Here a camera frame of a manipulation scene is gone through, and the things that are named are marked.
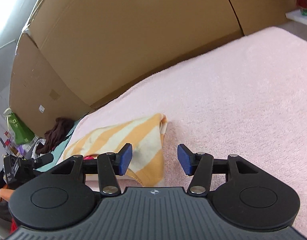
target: orange striped towel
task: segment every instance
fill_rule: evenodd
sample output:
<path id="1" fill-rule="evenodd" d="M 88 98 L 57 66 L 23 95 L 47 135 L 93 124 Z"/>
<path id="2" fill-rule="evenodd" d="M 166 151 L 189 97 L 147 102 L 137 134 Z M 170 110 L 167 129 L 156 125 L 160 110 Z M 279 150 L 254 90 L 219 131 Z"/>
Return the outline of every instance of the orange striped towel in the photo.
<path id="1" fill-rule="evenodd" d="M 137 119 L 123 124 L 98 128 L 65 149 L 62 161 L 75 154 L 84 157 L 106 152 L 117 153 L 126 143 L 132 144 L 132 161 L 126 175 L 144 187 L 163 186 L 163 138 L 167 118 L 163 114 Z M 97 180 L 87 176 L 86 180 Z"/>

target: pink fleece blanket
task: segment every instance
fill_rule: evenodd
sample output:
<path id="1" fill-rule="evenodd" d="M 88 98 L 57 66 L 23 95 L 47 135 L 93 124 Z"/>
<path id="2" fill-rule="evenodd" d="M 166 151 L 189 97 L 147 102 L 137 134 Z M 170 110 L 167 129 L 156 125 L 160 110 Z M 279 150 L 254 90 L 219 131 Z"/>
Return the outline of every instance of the pink fleece blanket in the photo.
<path id="1" fill-rule="evenodd" d="M 307 237 L 306 41 L 273 27 L 179 63 L 85 117 L 71 142 L 154 113 L 168 118 L 165 186 L 187 189 L 191 180 L 177 161 L 180 143 L 215 158 L 239 154 L 296 190 L 294 227 Z M 212 189 L 223 182 L 214 176 Z"/>

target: green paper bag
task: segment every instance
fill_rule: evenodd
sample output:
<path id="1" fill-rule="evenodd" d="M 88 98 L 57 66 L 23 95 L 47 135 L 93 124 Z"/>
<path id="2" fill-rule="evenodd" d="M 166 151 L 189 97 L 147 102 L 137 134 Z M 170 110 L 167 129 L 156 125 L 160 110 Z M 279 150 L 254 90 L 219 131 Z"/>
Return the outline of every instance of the green paper bag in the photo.
<path id="1" fill-rule="evenodd" d="M 11 129 L 15 133 L 15 143 L 17 145 L 31 142 L 35 134 L 11 111 L 10 108 L 4 112 L 4 116 L 6 117 L 8 129 Z"/>

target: blue gripper pad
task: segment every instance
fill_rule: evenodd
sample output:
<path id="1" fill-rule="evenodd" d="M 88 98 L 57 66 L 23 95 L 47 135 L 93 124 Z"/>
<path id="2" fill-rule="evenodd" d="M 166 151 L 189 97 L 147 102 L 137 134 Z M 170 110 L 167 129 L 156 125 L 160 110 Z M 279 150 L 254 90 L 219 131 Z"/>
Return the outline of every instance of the blue gripper pad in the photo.
<path id="1" fill-rule="evenodd" d="M 132 160 L 132 145 L 125 145 L 120 151 L 123 152 L 120 156 L 119 176 L 123 176 L 126 174 L 130 161 Z"/>
<path id="2" fill-rule="evenodd" d="M 183 171 L 186 175 L 192 176 L 192 165 L 190 164 L 190 156 L 181 145 L 178 145 L 177 148 L 178 161 L 180 162 Z"/>

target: brown cloth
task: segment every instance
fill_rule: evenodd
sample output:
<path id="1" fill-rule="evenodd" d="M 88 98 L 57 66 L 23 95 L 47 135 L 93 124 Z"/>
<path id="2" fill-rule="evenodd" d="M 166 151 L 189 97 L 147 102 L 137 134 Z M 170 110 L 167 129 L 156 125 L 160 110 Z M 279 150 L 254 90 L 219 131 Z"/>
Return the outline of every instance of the brown cloth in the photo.
<path id="1" fill-rule="evenodd" d="M 57 118 L 55 126 L 45 133 L 45 145 L 43 147 L 38 145 L 36 153 L 40 155 L 53 151 L 61 142 L 64 141 L 69 131 L 74 127 L 74 124 L 74 120 L 69 118 Z"/>

